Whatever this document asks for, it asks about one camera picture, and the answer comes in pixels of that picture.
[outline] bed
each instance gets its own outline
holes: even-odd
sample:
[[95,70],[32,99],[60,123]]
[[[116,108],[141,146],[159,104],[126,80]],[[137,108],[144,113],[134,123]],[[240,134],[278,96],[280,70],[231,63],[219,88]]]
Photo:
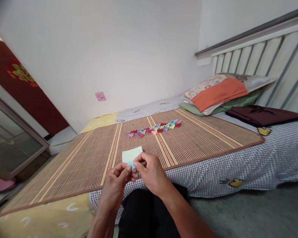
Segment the bed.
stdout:
[[[298,25],[226,48],[211,55],[213,73],[238,73],[276,77],[266,87],[258,105],[298,112]],[[156,101],[92,120],[83,133],[99,126],[120,124],[178,108],[181,97]],[[218,113],[221,118],[251,131],[248,124]],[[213,198],[242,189],[269,190],[298,181],[298,122],[272,126],[266,142],[233,153],[168,170],[172,182],[188,188],[189,196]],[[141,180],[126,185],[126,197]],[[42,204],[0,217],[0,237],[83,237],[97,210],[101,189]],[[119,209],[116,224],[119,222]]]

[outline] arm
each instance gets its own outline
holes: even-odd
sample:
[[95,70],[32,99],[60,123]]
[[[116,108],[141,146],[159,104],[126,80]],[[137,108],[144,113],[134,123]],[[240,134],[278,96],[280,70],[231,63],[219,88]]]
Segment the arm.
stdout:
[[[146,161],[146,166],[141,163],[143,160]],[[142,152],[133,164],[147,188],[163,201],[181,237],[215,237],[173,186],[156,155]]]
[[108,171],[87,238],[113,237],[115,219],[123,201],[125,185],[129,181],[135,182],[138,177],[136,170],[131,172],[131,165],[127,166],[126,163],[120,163]]
[[172,216],[181,237],[215,237],[212,230],[193,211],[178,190],[171,184],[160,199]]

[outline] red door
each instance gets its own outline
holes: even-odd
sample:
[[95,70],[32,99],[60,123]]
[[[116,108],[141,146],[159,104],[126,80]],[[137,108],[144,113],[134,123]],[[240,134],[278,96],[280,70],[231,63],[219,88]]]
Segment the red door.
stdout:
[[20,64],[0,41],[0,85],[52,136],[69,124]]

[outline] green pillow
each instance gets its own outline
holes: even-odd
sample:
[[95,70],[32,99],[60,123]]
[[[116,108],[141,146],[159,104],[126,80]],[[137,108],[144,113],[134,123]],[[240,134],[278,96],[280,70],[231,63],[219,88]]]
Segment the green pillow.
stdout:
[[[239,97],[239,98],[235,98],[232,99],[230,101],[228,101],[227,103],[224,103],[223,105],[217,107],[216,109],[213,110],[212,114],[216,114],[219,112],[224,112],[224,111],[228,111],[230,110],[233,106],[237,106],[237,107],[243,107],[243,106],[247,106],[247,105],[252,105],[255,103],[256,99],[262,94],[263,88],[257,89],[251,93],[249,93],[246,96],[243,97]],[[179,104],[179,106],[182,109],[185,109],[197,116],[205,116],[203,113],[200,112],[200,110],[193,104],[189,104],[186,102],[182,102]]]

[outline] pink light switch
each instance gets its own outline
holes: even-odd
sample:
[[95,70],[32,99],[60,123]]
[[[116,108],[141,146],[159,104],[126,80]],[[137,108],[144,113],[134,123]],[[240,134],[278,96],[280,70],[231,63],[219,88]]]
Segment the pink light switch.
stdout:
[[95,93],[98,101],[106,101],[105,95],[103,92]]

